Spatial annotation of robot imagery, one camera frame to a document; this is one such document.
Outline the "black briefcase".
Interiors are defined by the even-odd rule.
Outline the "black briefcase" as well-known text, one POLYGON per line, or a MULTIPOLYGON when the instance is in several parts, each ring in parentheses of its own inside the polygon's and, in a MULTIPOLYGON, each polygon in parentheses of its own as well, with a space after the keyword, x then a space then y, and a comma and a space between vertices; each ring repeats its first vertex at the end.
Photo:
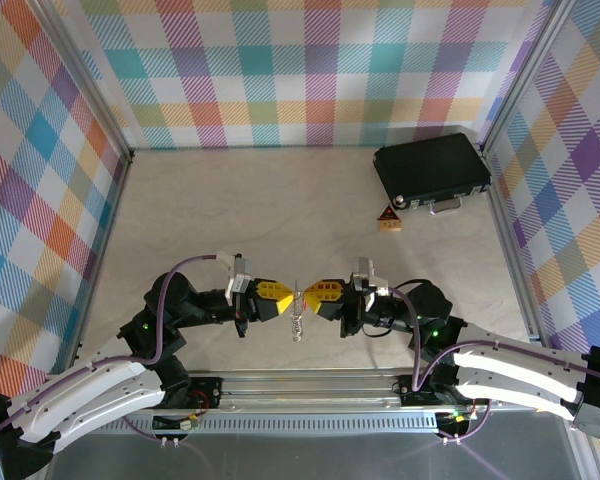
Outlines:
POLYGON ((454 201, 461 207, 467 196, 487 191, 491 173, 474 144, 463 133, 382 147, 373 165, 396 210, 454 201))

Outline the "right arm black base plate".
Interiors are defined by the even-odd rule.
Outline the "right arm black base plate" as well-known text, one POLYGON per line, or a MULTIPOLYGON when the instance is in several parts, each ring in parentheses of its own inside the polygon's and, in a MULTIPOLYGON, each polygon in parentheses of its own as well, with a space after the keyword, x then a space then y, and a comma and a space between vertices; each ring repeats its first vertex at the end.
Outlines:
POLYGON ((392 390, 403 407, 456 405, 460 402, 452 386, 436 381, 433 376, 427 377, 420 389, 415 391, 412 375, 400 375, 392 385, 392 390))

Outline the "transparent zip bag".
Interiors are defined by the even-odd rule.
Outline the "transparent zip bag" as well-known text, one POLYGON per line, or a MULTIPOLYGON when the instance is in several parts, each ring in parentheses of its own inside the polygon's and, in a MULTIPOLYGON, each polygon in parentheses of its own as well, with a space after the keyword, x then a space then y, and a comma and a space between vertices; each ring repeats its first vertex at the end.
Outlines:
POLYGON ((299 288, 298 282, 295 282, 289 316, 293 342, 300 342, 303 338, 303 315, 305 309, 304 291, 299 288))

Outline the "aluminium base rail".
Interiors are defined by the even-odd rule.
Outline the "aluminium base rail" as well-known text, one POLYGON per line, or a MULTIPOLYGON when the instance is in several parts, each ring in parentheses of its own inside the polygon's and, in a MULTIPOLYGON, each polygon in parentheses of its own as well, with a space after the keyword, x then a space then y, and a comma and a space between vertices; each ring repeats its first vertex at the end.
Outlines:
MULTIPOLYGON (((281 408, 314 409, 390 407, 401 405, 392 385, 400 375, 412 375, 409 369, 336 369, 281 370, 234 372, 163 373, 160 385, 167 393, 161 408, 187 409, 187 390, 193 376, 215 376, 223 379, 220 410, 251 408, 264 410, 275 405, 281 408)), ((566 420, 575 417, 581 398, 576 382, 567 383, 554 371, 524 371, 523 377, 512 378, 509 372, 500 374, 467 367, 440 365, 434 369, 434 379, 452 386, 459 396, 456 405, 442 408, 464 408, 472 403, 504 402, 552 413, 566 420)), ((423 383, 429 376, 422 378, 423 383)))

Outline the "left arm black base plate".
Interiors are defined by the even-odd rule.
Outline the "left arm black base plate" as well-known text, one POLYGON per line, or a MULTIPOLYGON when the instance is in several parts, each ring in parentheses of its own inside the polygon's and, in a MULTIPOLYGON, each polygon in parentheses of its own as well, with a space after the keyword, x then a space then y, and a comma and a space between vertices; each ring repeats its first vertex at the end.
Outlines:
POLYGON ((223 394, 221 377, 193 376, 187 390, 187 406, 208 411, 218 409, 223 394))

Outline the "triangular sign on wooden block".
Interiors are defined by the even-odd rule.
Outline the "triangular sign on wooden block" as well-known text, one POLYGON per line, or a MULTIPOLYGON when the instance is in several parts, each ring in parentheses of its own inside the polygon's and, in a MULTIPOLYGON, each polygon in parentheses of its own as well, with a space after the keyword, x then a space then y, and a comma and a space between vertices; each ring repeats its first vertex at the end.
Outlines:
POLYGON ((378 230, 381 232, 399 232, 402 221, 396 211, 388 205, 377 218, 378 230))

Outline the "aluminium side rail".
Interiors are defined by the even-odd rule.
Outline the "aluminium side rail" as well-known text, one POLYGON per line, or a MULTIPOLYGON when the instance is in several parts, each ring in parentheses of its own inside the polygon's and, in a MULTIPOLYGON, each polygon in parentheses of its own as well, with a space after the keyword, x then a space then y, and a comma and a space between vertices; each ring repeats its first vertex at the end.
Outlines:
POLYGON ((69 343, 66 349, 64 361, 61 363, 61 366, 64 368, 69 368, 74 364, 77 359, 78 352, 83 344, 88 326, 91 306, 96 295, 98 283, 100 281, 105 254, 107 252, 107 247, 115 227, 119 206, 125 192, 129 171, 134 163, 135 156, 136 150, 130 149, 126 156, 121 157, 120 176, 118 181, 110 190, 110 195, 107 197, 105 205, 108 206, 109 209, 105 215, 105 223, 101 228, 102 232, 97 233, 95 236, 95 259, 87 263, 87 265, 90 267, 90 276, 78 291, 78 313, 76 320, 73 323, 73 327, 70 330, 69 343))
POLYGON ((513 224, 509 220, 495 167, 487 150, 481 151, 481 155, 491 174, 492 181, 487 196, 528 339, 531 343, 550 347, 550 336, 540 314, 533 285, 525 269, 513 224))

